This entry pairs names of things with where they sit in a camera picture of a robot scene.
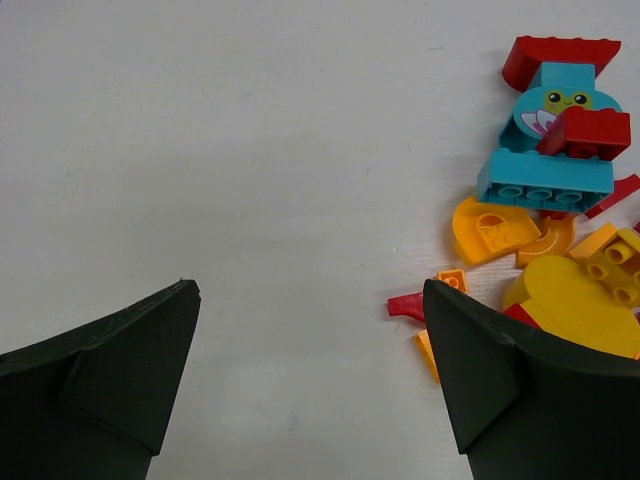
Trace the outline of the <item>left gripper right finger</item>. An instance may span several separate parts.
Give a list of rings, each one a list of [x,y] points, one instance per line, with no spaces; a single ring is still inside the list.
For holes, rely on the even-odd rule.
[[[423,287],[458,451],[476,479],[636,479],[639,363]]]

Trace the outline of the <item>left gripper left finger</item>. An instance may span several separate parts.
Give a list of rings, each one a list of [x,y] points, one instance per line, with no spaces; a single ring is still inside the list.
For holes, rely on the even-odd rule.
[[[180,280],[106,317],[1,356],[4,479],[144,479],[195,333]]]

